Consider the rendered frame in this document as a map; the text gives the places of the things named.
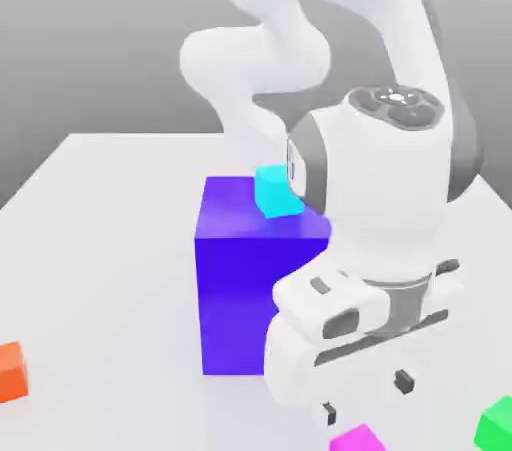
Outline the small cyan cube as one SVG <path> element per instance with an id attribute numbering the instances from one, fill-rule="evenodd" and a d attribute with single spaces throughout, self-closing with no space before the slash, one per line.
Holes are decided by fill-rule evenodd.
<path id="1" fill-rule="evenodd" d="M 304 203 L 289 187 L 286 164 L 257 167 L 254 196 L 258 208 L 267 219 L 304 212 Z"/>

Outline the large purple box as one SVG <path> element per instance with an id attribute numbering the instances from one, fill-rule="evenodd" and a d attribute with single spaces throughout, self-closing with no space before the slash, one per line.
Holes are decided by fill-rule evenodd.
<path id="1" fill-rule="evenodd" d="M 194 237 L 204 374 L 262 375 L 273 285 L 321 253 L 330 232 L 310 209 L 266 218 L 251 177 L 206 178 Z"/>

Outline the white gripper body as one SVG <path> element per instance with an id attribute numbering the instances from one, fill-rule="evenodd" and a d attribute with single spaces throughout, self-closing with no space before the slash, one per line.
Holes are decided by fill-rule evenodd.
<path id="1" fill-rule="evenodd" d="M 326 401 L 338 411 L 344 399 L 379 390 L 386 381 L 392 383 L 399 369 L 417 383 L 442 362 L 450 316 L 449 310 L 438 310 L 393 338 L 369 335 L 320 347 L 276 315 L 266 336 L 266 386 L 280 407 L 321 412 Z"/>

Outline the small green cube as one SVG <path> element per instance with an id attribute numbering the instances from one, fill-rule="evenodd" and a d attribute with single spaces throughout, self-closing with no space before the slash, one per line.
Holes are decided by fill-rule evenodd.
<path id="1" fill-rule="evenodd" d="M 481 451 L 512 451 L 512 396 L 502 397 L 482 413 L 474 444 Z"/>

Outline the small orange cube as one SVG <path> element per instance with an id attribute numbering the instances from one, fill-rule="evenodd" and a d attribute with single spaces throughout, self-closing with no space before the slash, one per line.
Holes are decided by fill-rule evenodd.
<path id="1" fill-rule="evenodd" d="M 20 343 L 0 345 L 0 404 L 27 395 L 27 366 Z"/>

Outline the small magenta cube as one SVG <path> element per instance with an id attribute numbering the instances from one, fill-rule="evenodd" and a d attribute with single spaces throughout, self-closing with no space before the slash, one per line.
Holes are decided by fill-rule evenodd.
<path id="1" fill-rule="evenodd" d="M 361 424 L 331 439 L 329 442 L 329 451 L 387 450 L 372 430 L 366 424 Z"/>

